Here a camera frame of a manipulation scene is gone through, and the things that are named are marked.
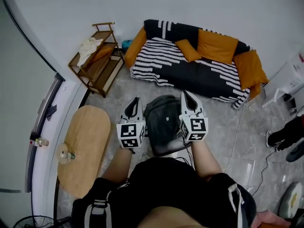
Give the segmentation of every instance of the wooden shelf rack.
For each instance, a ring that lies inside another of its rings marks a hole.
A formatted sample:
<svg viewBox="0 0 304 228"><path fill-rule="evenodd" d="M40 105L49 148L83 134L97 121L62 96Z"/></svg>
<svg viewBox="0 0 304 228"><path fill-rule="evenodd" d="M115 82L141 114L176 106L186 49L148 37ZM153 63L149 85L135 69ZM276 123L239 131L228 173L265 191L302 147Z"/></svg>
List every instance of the wooden shelf rack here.
<svg viewBox="0 0 304 228"><path fill-rule="evenodd" d="M97 32L91 37L94 37L96 40L103 39L103 41L81 67L77 66L80 58L79 53L77 53L68 64L73 73L92 93L97 92L104 98L124 64L123 55L118 47L111 27L112 24L114 24L114 22L93 24L92 26L96 26ZM108 25L109 30L100 31L98 26L102 25ZM113 37L114 42L107 42L110 36ZM112 48L112 52L100 59L92 60L101 48L105 46Z"/></svg>

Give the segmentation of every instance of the orange pillow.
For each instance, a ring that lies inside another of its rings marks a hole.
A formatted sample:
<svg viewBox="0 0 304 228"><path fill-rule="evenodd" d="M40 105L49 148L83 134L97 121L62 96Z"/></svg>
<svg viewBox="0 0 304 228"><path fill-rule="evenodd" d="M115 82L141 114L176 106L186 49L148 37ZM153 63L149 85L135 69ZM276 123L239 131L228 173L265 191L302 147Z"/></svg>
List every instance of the orange pillow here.
<svg viewBox="0 0 304 228"><path fill-rule="evenodd" d="M132 67L134 64L138 53L141 51L143 45L146 43L147 33L144 27L138 31L136 37L132 41L130 47L124 55L124 61L128 68Z"/></svg>
<svg viewBox="0 0 304 228"><path fill-rule="evenodd" d="M109 46L103 46L95 55L94 57L91 59L90 63L93 63L99 59L101 59L102 57L108 55L109 53L112 53L113 51L113 47L109 47Z"/></svg>
<svg viewBox="0 0 304 228"><path fill-rule="evenodd" d="M242 90L269 82L256 50L239 54L233 58L233 61L237 67Z"/></svg>
<svg viewBox="0 0 304 228"><path fill-rule="evenodd" d="M179 40L175 42L181 52L184 54L188 62L193 62L195 60L201 59L201 55L193 48L187 39Z"/></svg>
<svg viewBox="0 0 304 228"><path fill-rule="evenodd" d="M260 86L260 84L251 86L250 87L250 94L249 94L250 100L252 100L253 98L255 98L260 93L261 93L261 86Z"/></svg>
<svg viewBox="0 0 304 228"><path fill-rule="evenodd" d="M231 64L238 39L199 29L198 53L202 57Z"/></svg>

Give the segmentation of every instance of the oval wooden table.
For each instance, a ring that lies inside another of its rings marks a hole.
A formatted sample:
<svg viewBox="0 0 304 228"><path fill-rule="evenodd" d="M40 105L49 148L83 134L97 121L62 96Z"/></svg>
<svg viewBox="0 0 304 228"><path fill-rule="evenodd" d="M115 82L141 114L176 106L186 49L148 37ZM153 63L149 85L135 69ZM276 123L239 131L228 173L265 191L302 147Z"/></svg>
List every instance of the oval wooden table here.
<svg viewBox="0 0 304 228"><path fill-rule="evenodd" d="M73 196L83 198L91 189L100 171L110 130L110 118L103 109L85 105L73 115L65 143L76 158L58 164L60 184Z"/></svg>

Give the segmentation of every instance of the white door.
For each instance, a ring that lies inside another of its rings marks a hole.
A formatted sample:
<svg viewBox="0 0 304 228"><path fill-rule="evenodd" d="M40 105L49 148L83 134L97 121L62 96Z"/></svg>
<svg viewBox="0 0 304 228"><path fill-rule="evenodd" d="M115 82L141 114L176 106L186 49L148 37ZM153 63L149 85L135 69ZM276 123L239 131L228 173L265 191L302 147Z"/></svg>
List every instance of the white door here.
<svg viewBox="0 0 304 228"><path fill-rule="evenodd" d="M55 75L0 0L0 219L8 227L31 215L29 138Z"/></svg>

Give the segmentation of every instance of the black backpack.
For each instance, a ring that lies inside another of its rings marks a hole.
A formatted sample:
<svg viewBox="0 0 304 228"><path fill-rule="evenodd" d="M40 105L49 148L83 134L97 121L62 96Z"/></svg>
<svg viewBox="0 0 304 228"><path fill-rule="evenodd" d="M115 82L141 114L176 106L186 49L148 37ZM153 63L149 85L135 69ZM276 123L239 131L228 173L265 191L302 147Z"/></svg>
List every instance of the black backpack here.
<svg viewBox="0 0 304 228"><path fill-rule="evenodd" d="M152 149L166 145L179 131L180 99L173 95L161 95L148 103L143 113Z"/></svg>

